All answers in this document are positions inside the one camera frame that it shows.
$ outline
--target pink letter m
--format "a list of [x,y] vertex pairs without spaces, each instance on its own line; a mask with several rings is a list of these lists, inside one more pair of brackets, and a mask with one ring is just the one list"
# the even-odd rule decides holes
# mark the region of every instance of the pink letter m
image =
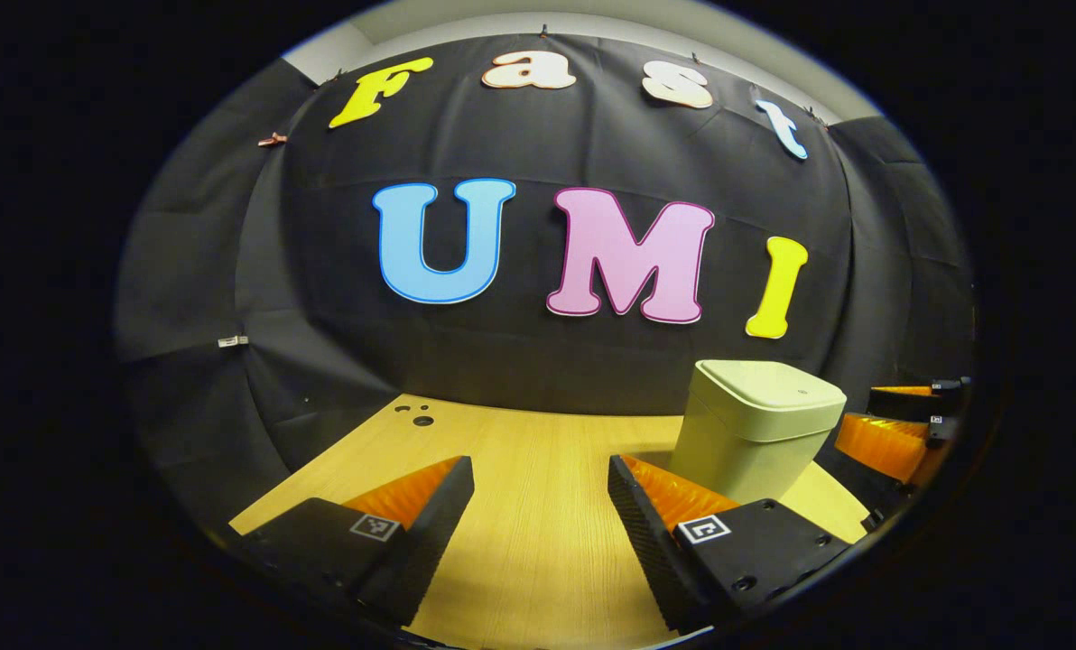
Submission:
[[601,300],[591,292],[595,263],[613,311],[629,311],[650,275],[654,291],[641,303],[651,321],[695,322],[703,315],[697,302],[698,264],[703,241],[714,225],[710,210],[693,203],[667,204],[641,242],[618,199],[605,189],[572,187],[560,190],[554,204],[566,213],[566,262],[563,285],[547,296],[547,309],[563,316],[590,316]]

